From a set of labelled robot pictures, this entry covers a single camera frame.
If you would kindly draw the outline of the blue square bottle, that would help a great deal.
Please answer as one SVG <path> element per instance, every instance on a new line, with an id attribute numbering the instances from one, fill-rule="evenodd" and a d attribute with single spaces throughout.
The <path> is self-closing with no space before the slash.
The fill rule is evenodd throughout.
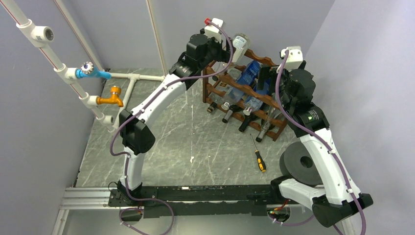
<path id="1" fill-rule="evenodd" d="M 254 79 L 258 76 L 259 70 L 260 63 L 257 61 L 251 61 L 237 78 L 236 83 L 241 86 L 251 86 L 251 84 L 254 82 Z M 221 107 L 224 110 L 228 110 L 231 105 L 235 105 L 243 95 L 243 91 L 233 87 L 226 92 L 224 96 L 224 103 L 221 105 Z"/>

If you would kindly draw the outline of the clear stoppered glass bottle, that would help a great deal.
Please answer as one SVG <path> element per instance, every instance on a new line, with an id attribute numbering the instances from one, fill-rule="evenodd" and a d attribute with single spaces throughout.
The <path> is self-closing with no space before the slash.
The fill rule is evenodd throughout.
<path id="1" fill-rule="evenodd" d="M 254 87 L 254 92 L 256 92 L 259 95 L 267 95 L 270 83 L 271 83 L 270 79 L 265 80 L 264 86 L 263 86 L 262 89 L 259 89 L 258 85 L 256 85 Z M 243 110 L 243 114 L 249 116 L 252 112 L 255 112 L 255 111 L 259 110 L 260 107 L 262 106 L 262 104 L 263 104 L 263 101 L 259 100 L 258 98 L 255 98 L 253 96 L 250 96 L 244 102 L 245 109 Z"/>

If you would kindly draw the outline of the labelled dark wine bottle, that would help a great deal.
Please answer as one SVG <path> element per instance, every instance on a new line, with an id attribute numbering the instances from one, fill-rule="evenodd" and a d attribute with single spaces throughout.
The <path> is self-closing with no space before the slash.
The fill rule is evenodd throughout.
<path id="1" fill-rule="evenodd" d="M 229 108 L 227 110 L 227 112 L 225 113 L 224 117 L 222 118 L 222 122 L 223 123 L 228 123 L 229 122 L 229 119 L 232 117 L 232 115 L 233 115 L 233 113 L 235 111 L 237 111 L 237 109 L 231 109 L 231 108 Z"/>

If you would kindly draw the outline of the dark green wine bottle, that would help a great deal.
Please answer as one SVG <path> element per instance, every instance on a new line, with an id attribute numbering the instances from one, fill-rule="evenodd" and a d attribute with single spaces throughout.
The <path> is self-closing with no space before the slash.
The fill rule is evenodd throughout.
<path id="1" fill-rule="evenodd" d="M 257 141 L 257 142 L 262 142 L 263 141 L 263 139 L 264 139 L 264 137 L 266 136 L 266 134 L 267 134 L 267 132 L 268 132 L 268 128 L 262 128 L 260 131 L 259 131 L 259 133 L 258 133 L 258 135 L 257 135 L 257 137 L 255 138 L 255 140 Z"/>

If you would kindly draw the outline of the wooden wine rack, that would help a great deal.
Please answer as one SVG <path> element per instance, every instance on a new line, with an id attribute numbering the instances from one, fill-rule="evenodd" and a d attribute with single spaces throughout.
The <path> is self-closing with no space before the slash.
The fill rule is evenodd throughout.
<path id="1" fill-rule="evenodd" d="M 260 57 L 257 56 L 251 49 L 248 49 L 245 52 L 246 57 L 253 59 L 255 61 L 258 61 L 261 64 L 265 64 L 265 65 L 269 65 L 269 66 L 276 66 L 276 64 L 271 60 L 271 58 L 269 57 Z M 216 63 L 216 61 L 211 62 L 205 69 L 203 69 L 203 75 L 208 75 L 209 77 L 213 77 L 213 74 L 215 73 L 215 71 L 213 70 L 213 65 Z M 202 80 L 202 87 L 203 87 L 203 91 L 202 91 L 202 101 L 204 103 L 210 104 L 211 102 L 214 102 L 214 100 L 212 98 L 210 98 L 209 96 L 211 94 L 216 94 L 220 97 L 223 97 L 225 95 L 225 91 L 219 91 L 216 88 L 219 87 L 219 85 L 221 83 L 226 83 L 227 85 L 230 85 L 231 87 L 235 87 L 241 91 L 244 92 L 244 95 L 248 95 L 248 96 L 253 96 L 255 98 L 258 98 L 259 100 L 263 101 L 263 103 L 273 106 L 275 108 L 279 108 L 277 103 L 275 101 L 272 100 L 272 97 L 269 95 L 259 95 L 256 92 L 254 92 L 253 88 L 251 88 L 250 86 L 244 85 L 238 85 L 235 81 L 233 81 L 233 79 L 230 77 L 229 74 L 224 74 L 224 75 L 217 75 L 218 77 L 218 81 L 216 81 L 213 85 L 209 83 L 208 78 L 203 78 Z M 221 110 L 222 112 L 226 113 L 226 110 L 224 110 L 223 108 L 220 107 L 219 103 L 216 102 L 218 104 L 217 109 Z M 263 110 L 258 110 L 253 112 L 252 114 L 256 115 L 258 118 L 265 120 L 267 115 L 266 112 Z M 235 119 L 243 122 L 244 117 L 241 114 L 237 114 L 237 113 L 233 113 L 232 117 L 234 117 Z M 288 124 L 288 120 L 286 118 L 284 119 L 274 119 L 273 120 L 273 125 L 275 125 L 275 128 L 277 128 L 277 131 L 274 132 L 272 130 L 268 130 L 266 136 L 270 137 L 273 141 L 276 141 L 280 134 L 283 132 L 284 128 L 287 126 Z M 251 122 L 250 127 L 252 127 L 253 129 L 260 131 L 261 130 L 261 126 L 258 123 L 254 123 Z"/>

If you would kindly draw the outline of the clear tall bottle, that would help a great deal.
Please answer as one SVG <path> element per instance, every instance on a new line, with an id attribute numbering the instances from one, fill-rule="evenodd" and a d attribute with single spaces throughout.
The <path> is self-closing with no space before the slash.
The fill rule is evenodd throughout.
<path id="1" fill-rule="evenodd" d="M 268 110 L 266 111 L 266 119 L 261 121 L 261 131 L 268 131 L 275 127 L 273 125 L 273 120 L 278 119 L 278 116 L 281 114 L 280 109 L 273 106 L 267 105 Z"/>

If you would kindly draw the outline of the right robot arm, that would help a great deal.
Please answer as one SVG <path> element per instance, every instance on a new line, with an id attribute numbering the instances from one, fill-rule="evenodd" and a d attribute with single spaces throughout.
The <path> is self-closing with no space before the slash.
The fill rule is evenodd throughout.
<path id="1" fill-rule="evenodd" d="M 258 75 L 259 88 L 267 80 L 271 82 L 275 101 L 289 120 L 290 128 L 309 153 L 323 186 L 318 189 L 316 183 L 283 174 L 271 181 L 271 200 L 275 203 L 294 200 L 309 208 L 327 228 L 362 213 L 373 204 L 373 199 L 356 186 L 337 153 L 329 122 L 322 109 L 312 101 L 316 87 L 313 75 L 304 66 L 293 70 L 263 66 Z"/>

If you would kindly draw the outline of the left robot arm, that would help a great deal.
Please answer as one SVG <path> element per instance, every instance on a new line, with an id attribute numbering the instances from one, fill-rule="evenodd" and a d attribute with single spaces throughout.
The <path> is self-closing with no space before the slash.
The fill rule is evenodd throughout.
<path id="1" fill-rule="evenodd" d="M 202 71 L 210 63 L 231 63 L 235 54 L 233 40 L 226 37 L 225 45 L 222 43 L 222 40 L 203 33 L 192 35 L 186 50 L 164 81 L 140 105 L 131 111 L 121 112 L 119 134 L 124 147 L 125 165 L 117 189 L 127 205 L 133 206 L 140 201 L 144 157 L 156 140 L 151 126 L 170 103 L 203 77 Z"/>

